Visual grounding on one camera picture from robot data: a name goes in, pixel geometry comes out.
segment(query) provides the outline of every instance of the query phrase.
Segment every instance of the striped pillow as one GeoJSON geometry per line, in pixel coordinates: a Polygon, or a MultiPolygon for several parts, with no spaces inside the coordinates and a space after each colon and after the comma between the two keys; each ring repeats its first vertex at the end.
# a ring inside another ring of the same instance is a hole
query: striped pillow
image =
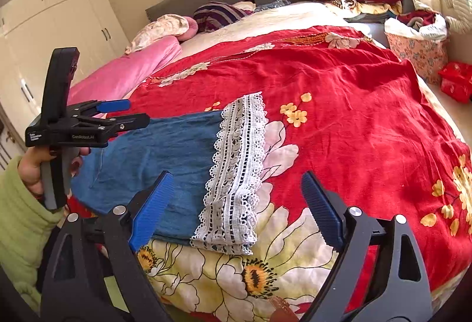
{"type": "Polygon", "coordinates": [[[249,11],[238,9],[224,2],[210,2],[195,10],[194,19],[197,21],[199,32],[210,33],[250,14],[249,11]]]}

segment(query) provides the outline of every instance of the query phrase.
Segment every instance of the green sweater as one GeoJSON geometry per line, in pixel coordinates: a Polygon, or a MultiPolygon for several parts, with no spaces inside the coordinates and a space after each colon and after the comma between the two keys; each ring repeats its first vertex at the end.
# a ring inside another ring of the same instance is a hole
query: green sweater
{"type": "MultiPolygon", "coordinates": [[[[37,270],[44,246],[64,211],[46,210],[26,189],[18,175],[20,159],[11,160],[0,174],[0,264],[21,297],[38,313],[37,270]]],[[[115,278],[105,278],[105,283],[114,306],[128,311],[115,278]]],[[[196,321],[175,307],[167,309],[174,321],[196,321]]]]}

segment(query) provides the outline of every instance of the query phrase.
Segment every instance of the gripper handle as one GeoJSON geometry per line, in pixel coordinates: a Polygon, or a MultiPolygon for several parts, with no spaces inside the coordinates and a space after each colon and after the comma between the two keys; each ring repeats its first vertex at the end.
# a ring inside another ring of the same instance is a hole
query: gripper handle
{"type": "Polygon", "coordinates": [[[78,155],[79,148],[62,148],[56,158],[41,163],[41,180],[46,209],[60,209],[67,203],[71,179],[70,164],[78,155]]]}

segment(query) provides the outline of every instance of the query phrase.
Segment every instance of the pink pillow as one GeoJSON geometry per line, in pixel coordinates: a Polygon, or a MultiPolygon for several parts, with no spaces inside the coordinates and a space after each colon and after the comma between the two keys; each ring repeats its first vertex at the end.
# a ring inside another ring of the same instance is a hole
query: pink pillow
{"type": "Polygon", "coordinates": [[[184,17],[184,18],[188,22],[188,30],[184,34],[181,34],[180,36],[176,37],[179,41],[187,41],[190,38],[195,37],[198,31],[197,21],[195,21],[192,17],[184,17]]]}
{"type": "Polygon", "coordinates": [[[68,105],[92,99],[122,99],[155,71],[182,52],[174,36],[163,37],[143,50],[122,55],[95,70],[69,91],[68,105]]]}

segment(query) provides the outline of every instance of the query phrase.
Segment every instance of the red box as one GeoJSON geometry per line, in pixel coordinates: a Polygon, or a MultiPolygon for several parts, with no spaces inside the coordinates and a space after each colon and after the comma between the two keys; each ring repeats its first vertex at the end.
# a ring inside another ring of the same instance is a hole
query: red box
{"type": "Polygon", "coordinates": [[[450,62],[438,73],[441,90],[456,101],[468,103],[472,95],[472,65],[450,62]]]}

